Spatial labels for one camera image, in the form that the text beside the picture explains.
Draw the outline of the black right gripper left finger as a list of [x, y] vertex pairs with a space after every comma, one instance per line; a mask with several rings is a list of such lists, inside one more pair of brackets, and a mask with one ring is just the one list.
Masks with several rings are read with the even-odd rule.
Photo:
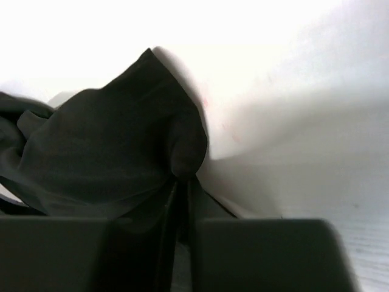
[[160, 191], [152, 194], [124, 217], [117, 219], [117, 228], [140, 240], [148, 236], [159, 236], [174, 213], [178, 183], [168, 181]]

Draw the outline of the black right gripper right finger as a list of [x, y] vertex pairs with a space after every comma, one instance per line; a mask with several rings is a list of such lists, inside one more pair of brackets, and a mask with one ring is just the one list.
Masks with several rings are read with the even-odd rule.
[[206, 192], [197, 177], [190, 180], [187, 187], [188, 217], [190, 221], [205, 219], [237, 219], [222, 204]]

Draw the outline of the black trousers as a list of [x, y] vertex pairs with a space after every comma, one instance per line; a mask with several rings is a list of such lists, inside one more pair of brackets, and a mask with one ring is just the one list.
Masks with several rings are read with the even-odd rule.
[[58, 108], [1, 94], [1, 184], [46, 215], [119, 217], [194, 177], [207, 144], [197, 106], [150, 49]]

